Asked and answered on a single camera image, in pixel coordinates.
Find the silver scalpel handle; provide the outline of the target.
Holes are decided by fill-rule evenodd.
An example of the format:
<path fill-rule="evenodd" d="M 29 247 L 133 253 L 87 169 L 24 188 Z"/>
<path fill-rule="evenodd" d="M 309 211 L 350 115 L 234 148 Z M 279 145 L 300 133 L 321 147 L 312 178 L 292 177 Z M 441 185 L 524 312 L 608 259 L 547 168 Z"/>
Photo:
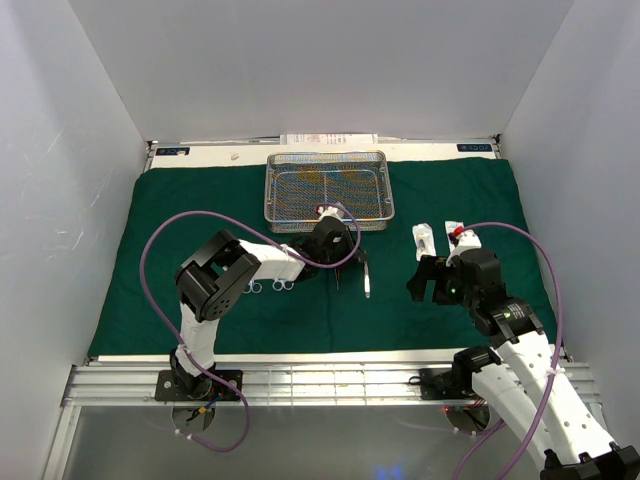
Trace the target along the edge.
<path fill-rule="evenodd" d="M 371 297 L 371 283 L 370 283 L 370 271 L 368 261 L 365 261 L 363 264 L 363 273 L 364 273 L 364 295 L 365 298 L 369 299 Z"/>

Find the silver surgical scissors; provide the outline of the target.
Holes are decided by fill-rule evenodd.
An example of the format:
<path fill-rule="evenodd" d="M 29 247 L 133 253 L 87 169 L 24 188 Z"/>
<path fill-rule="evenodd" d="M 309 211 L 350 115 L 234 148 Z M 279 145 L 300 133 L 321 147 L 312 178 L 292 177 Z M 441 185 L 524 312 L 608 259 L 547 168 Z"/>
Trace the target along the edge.
<path fill-rule="evenodd" d="M 251 281 L 247 284 L 243 293 L 247 294 L 259 294 L 262 291 L 262 285 L 259 282 Z"/>
<path fill-rule="evenodd" d="M 272 283 L 272 288 L 274 291 L 291 291 L 295 286 L 294 281 L 278 279 L 274 280 Z"/>

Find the clear pouch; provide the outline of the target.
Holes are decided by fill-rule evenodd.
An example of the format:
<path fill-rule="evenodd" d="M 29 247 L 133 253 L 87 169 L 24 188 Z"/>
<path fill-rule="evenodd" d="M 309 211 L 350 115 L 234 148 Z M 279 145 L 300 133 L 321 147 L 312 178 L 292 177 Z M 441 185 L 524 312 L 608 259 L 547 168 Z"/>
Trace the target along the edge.
<path fill-rule="evenodd" d="M 445 232 L 450 248 L 453 249 L 459 242 L 458 236 L 460 231 L 464 229 L 464 223 L 459 221 L 447 220 L 445 223 Z"/>
<path fill-rule="evenodd" d="M 416 248 L 416 260 L 423 256 L 435 257 L 436 247 L 432 227 L 427 223 L 421 223 L 412 227 L 412 235 Z"/>

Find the metal wire mesh tray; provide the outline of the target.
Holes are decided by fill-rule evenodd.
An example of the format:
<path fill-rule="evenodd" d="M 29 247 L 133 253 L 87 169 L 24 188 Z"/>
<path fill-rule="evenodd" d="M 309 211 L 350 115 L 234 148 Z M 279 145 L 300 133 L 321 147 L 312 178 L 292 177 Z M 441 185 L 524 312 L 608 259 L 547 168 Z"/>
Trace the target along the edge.
<path fill-rule="evenodd" d="M 395 215 L 381 151 L 283 152 L 267 158 L 264 217 L 274 233 L 310 232 L 316 207 L 340 203 L 363 231 L 381 231 Z"/>

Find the dark green surgical drape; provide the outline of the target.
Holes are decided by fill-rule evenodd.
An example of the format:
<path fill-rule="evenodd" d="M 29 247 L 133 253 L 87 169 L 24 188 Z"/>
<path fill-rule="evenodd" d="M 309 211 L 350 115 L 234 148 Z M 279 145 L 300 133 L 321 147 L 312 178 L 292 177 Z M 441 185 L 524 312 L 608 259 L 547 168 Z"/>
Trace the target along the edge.
<path fill-rule="evenodd" d="M 291 291 L 265 283 L 243 295 L 218 330 L 219 354 L 334 353 L 463 348 L 482 335 L 458 306 L 413 302 L 406 283 L 417 262 L 411 229 L 432 226 L 440 254 L 448 252 L 447 220 L 477 224 L 484 246 L 502 265 L 508 292 L 528 302 L 554 337 L 556 320 L 516 180 L 505 160 L 483 158 L 393 162 L 389 166 L 395 216 L 381 232 L 363 236 L 371 297 L 364 273 L 321 271 Z M 156 168 L 137 180 L 90 356 L 166 354 L 180 325 L 174 276 L 216 232 L 248 239 L 267 231 L 261 166 Z"/>

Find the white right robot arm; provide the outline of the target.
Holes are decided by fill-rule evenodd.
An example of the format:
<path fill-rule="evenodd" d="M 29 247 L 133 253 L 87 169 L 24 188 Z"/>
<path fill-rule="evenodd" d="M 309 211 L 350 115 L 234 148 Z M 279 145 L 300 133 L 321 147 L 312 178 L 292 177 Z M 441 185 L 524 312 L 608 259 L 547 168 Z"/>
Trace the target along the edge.
<path fill-rule="evenodd" d="M 501 479 L 524 455 L 542 479 L 638 478 L 638 451 L 621 446 L 583 402 L 559 363 L 562 341 L 550 341 L 533 308 L 508 293 L 501 263 L 477 228 L 446 222 L 446 256 L 437 254 L 429 224 L 412 228 L 418 262 L 406 284 L 412 300 L 430 293 L 437 305 L 464 308 L 488 342 L 457 352 L 440 374 L 419 370 L 410 384 L 424 400 L 474 400 L 498 414 L 480 440 L 506 426 L 520 441 Z"/>

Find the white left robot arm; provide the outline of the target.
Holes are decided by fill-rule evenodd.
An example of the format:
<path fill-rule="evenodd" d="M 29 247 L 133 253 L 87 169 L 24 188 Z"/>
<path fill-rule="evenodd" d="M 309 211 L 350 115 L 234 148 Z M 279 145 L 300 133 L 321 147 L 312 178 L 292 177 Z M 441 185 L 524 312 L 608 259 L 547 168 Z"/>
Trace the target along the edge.
<path fill-rule="evenodd" d="M 335 205 L 320 207 L 313 230 L 286 244 L 251 243 L 227 230 L 214 235 L 175 275 L 181 326 L 170 365 L 176 386 L 194 400 L 213 392 L 210 372 L 220 320 L 241 296 L 259 293 L 259 281 L 270 280 L 276 291 L 290 290 L 326 265 L 335 271 L 367 267 L 367 255 L 357 240 Z"/>

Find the white paper sheet at back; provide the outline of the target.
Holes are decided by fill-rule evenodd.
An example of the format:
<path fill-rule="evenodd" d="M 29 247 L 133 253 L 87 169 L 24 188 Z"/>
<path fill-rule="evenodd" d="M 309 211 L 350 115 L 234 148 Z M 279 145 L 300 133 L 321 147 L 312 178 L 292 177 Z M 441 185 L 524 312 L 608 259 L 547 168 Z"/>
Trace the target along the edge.
<path fill-rule="evenodd" d="M 377 134 L 298 133 L 280 136 L 281 145 L 374 145 L 377 143 Z"/>

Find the blue label right corner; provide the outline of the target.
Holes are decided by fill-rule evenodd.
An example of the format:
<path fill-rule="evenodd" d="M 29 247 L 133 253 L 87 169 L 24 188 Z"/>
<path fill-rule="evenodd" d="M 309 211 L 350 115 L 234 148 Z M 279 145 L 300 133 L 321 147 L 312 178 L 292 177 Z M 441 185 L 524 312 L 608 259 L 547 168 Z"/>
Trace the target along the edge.
<path fill-rule="evenodd" d="M 493 148 L 491 144 L 486 143 L 458 143 L 456 145 L 459 152 L 492 152 Z"/>

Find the blue label corner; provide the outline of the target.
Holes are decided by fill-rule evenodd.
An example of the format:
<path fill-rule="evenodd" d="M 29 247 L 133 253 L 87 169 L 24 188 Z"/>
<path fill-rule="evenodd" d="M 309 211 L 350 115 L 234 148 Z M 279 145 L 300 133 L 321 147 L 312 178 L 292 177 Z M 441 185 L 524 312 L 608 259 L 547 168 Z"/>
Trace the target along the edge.
<path fill-rule="evenodd" d="M 188 155 L 189 147 L 160 147 L 155 150 L 156 156 L 183 156 Z"/>
<path fill-rule="evenodd" d="M 491 144 L 486 143 L 458 143 L 456 145 L 459 152 L 492 152 L 493 148 Z"/>

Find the blue label left corner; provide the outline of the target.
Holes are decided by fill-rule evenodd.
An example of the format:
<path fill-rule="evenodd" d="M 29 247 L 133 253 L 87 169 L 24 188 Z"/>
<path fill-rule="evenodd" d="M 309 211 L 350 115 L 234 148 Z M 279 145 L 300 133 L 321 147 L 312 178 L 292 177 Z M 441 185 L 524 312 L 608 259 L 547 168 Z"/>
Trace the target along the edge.
<path fill-rule="evenodd" d="M 156 156 L 183 156 L 188 155 L 189 147 L 160 147 L 155 150 Z"/>

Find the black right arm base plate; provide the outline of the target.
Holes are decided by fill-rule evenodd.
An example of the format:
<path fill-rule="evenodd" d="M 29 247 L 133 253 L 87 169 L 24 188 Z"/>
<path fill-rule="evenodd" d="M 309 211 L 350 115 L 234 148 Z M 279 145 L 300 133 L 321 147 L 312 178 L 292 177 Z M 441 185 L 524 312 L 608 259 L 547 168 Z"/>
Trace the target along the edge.
<path fill-rule="evenodd" d="M 421 368 L 408 380 L 422 400 L 469 400 L 472 397 L 451 369 Z"/>

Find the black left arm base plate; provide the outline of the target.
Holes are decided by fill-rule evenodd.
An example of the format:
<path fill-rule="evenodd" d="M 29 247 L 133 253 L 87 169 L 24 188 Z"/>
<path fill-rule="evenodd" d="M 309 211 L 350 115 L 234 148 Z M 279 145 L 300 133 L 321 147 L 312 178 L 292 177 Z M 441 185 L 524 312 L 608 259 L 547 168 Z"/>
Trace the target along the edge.
<path fill-rule="evenodd" d="M 199 375 L 185 383 L 172 370 L 162 370 L 158 374 L 154 399 L 160 402 L 208 402 L 239 401 L 239 395 L 229 387 L 213 381 L 206 375 Z"/>

